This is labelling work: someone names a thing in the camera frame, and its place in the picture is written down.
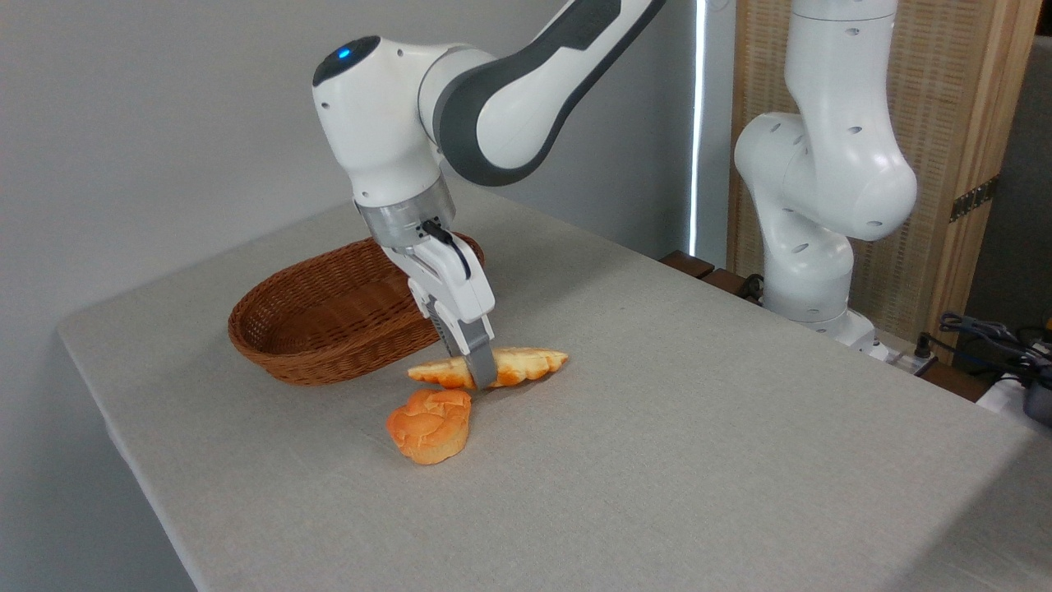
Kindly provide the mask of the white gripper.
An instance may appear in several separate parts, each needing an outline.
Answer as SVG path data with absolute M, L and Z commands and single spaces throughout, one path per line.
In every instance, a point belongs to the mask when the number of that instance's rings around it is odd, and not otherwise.
M 451 244 L 428 236 L 417 246 L 384 246 L 382 250 L 408 277 L 418 310 L 431 320 L 448 356 L 464 356 L 473 389 L 493 385 L 495 353 L 486 315 L 495 307 L 495 295 L 473 249 L 454 234 Z M 465 349 L 459 341 L 461 334 Z

